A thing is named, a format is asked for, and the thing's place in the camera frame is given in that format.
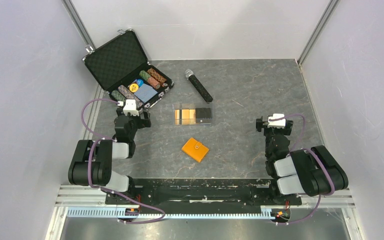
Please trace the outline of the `black card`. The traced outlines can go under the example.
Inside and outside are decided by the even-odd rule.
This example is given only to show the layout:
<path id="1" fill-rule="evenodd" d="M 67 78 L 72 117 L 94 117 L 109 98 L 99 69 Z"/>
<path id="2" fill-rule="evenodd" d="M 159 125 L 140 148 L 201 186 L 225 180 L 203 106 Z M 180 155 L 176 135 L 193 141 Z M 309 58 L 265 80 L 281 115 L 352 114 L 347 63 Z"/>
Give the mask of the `black card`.
<path id="1" fill-rule="evenodd" d="M 198 125 L 210 125 L 213 121 L 213 110 L 211 107 L 195 108 L 195 122 Z"/>

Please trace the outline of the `orange leather card holder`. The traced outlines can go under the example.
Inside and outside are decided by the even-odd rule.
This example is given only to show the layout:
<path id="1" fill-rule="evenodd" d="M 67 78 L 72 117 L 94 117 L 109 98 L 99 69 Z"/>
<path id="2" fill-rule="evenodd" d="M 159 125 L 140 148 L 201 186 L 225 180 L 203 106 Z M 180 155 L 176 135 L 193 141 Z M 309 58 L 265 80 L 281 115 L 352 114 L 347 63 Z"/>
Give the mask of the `orange leather card holder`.
<path id="1" fill-rule="evenodd" d="M 209 152 L 209 148 L 203 145 L 202 142 L 191 137 L 181 148 L 189 157 L 194 159 L 196 162 L 201 163 L 204 157 Z"/>

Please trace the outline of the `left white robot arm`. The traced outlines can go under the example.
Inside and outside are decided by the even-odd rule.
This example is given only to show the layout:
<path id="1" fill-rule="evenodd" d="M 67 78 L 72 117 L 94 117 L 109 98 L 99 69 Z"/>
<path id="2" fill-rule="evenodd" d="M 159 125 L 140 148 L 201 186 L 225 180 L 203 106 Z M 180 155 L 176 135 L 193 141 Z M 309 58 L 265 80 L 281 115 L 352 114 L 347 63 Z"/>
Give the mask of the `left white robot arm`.
<path id="1" fill-rule="evenodd" d="M 95 143 L 92 140 L 79 140 L 68 168 L 68 181 L 72 185 L 93 186 L 118 192 L 118 197 L 125 204 L 133 203 L 137 198 L 133 179 L 112 170 L 115 160 L 130 159 L 136 149 L 134 141 L 139 129 L 151 127 L 150 114 L 147 110 L 138 116 L 117 111 L 114 120 L 115 134 L 111 139 Z"/>

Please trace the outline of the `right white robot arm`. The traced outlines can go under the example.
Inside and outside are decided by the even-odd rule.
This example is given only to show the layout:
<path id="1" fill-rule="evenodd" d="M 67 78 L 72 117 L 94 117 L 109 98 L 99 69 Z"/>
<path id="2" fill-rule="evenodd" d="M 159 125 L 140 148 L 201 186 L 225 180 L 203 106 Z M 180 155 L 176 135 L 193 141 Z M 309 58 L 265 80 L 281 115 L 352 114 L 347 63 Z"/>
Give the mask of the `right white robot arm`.
<path id="1" fill-rule="evenodd" d="M 289 195 L 332 195 L 348 188 L 347 174 L 324 145 L 292 149 L 288 139 L 292 127 L 292 120 L 277 113 L 255 121 L 256 130 L 265 137 L 265 169 L 273 178 L 269 199 L 282 204 Z"/>

